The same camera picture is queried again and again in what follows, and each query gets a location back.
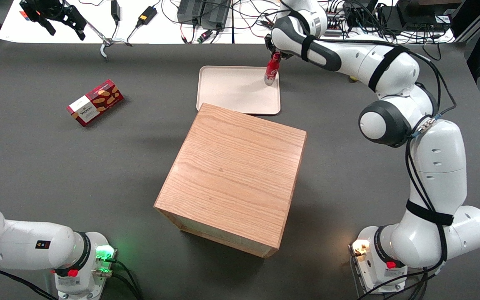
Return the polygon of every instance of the beige plastic tray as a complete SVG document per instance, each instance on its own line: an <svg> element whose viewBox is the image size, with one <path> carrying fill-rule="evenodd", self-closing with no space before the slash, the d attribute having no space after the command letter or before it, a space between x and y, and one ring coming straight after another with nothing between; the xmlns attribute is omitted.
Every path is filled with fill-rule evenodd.
<svg viewBox="0 0 480 300"><path fill-rule="evenodd" d="M202 67L197 88L197 110L203 103L208 103L244 114L278 114L279 74L269 87L264 83L265 70L265 67Z"/></svg>

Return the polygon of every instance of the white table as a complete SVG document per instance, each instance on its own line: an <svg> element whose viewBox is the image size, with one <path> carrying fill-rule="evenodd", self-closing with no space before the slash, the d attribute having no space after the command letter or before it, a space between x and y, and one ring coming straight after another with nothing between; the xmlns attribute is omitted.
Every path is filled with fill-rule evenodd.
<svg viewBox="0 0 480 300"><path fill-rule="evenodd" d="M81 0L82 2L93 2L94 4L101 3L101 0ZM130 32L135 28L137 18L139 15L148 7L153 6L157 2L155 8L157 8L158 15L152 19L152 21L145 26L140 27L137 32L131 37L130 42L132 44L183 44L181 40L180 31L182 30L184 35L188 40L192 37L192 26L191 25L180 25L179 23L172 22L167 17L173 21L177 21L177 8L175 5L178 5L180 0L118 0L118 3L121 7L121 21L120 28L116 37L118 38L127 38ZM27 21L20 13L22 11L20 0L14 0L12 3L8 15L5 19L5 22L2 25L0 31L0 39L8 40L10 42L18 43L89 43L89 44L101 44L101 39L90 29L86 27L84 32L86 34L85 40L81 41L75 34L75 32L66 25L61 24L60 22L51 21L51 24L57 30L55 36L51 36L45 28L40 26L38 23L33 23ZM110 1L105 0L99 6L93 6L90 4L82 4L79 0L68 0L69 4L72 4L78 8L80 13L92 23L99 31L101 31L105 36L110 38L114 32L115 24L110 16ZM388 6L392 6L392 3L395 5L397 0L379 0L380 3L385 3ZM278 9L278 0L271 0L271 2L265 0L242 0L235 5L235 9L241 11L244 14L258 16L259 13L255 9L254 5L259 11L264 11L269 8ZM323 7L327 6L327 2L321 3ZM339 3L338 6L341 8L343 2ZM253 25L256 21L256 17L245 17L245 20L242 19L242 16L238 13L234 13L234 27L235 27L235 43L238 44L263 44L264 40L258 36L265 36L269 33L268 29L255 25L250 29L246 27ZM232 43L232 12L229 10L229 18L226 23L228 29L223 30L219 36L216 38L215 43L221 44L231 44ZM360 29L355 28L355 32L359 34L365 34ZM205 32L205 29L198 27L195 32L196 40L200 34ZM417 35L423 36L422 32L417 33ZM436 42L448 42L452 40L452 33L448 30L447 34L442 38L435 40ZM399 43L404 43L408 38L399 38Z"/></svg>

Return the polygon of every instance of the green led light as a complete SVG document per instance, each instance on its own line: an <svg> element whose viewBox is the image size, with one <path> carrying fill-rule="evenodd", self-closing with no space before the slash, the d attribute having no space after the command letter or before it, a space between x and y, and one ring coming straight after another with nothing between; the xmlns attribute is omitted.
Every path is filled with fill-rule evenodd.
<svg viewBox="0 0 480 300"><path fill-rule="evenodd" d="M101 260L108 260L114 256L114 248L110 245L98 246L95 249L95 257Z"/></svg>

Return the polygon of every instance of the black connector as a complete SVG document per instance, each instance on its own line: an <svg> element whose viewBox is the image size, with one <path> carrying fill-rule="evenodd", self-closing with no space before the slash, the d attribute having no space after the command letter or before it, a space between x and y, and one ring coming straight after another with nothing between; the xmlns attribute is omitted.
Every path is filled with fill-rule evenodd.
<svg viewBox="0 0 480 300"><path fill-rule="evenodd" d="M112 0L110 2L110 15L112 15L112 19L114 19L114 23L118 25L120 23L120 5L118 4L118 1Z"/></svg>
<svg viewBox="0 0 480 300"><path fill-rule="evenodd" d="M208 40L211 35L212 35L212 30L207 30L206 32L202 33L202 35L200 35L199 38L197 38L197 42L201 44L202 42L205 42L206 40Z"/></svg>
<svg viewBox="0 0 480 300"><path fill-rule="evenodd" d="M140 27L141 25L148 25L155 15L157 15L156 8L148 6L138 17L137 27Z"/></svg>

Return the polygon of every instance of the robot end effector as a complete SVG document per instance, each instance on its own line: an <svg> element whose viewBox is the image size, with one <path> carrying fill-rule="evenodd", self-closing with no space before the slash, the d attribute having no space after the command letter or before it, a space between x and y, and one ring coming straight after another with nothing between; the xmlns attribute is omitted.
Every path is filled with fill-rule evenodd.
<svg viewBox="0 0 480 300"><path fill-rule="evenodd" d="M80 40L84 40L84 27L87 22L73 5L65 6L59 0L21 0L20 6L32 22L38 22L50 35L55 35L55 28L48 20L59 21L75 30Z"/></svg>

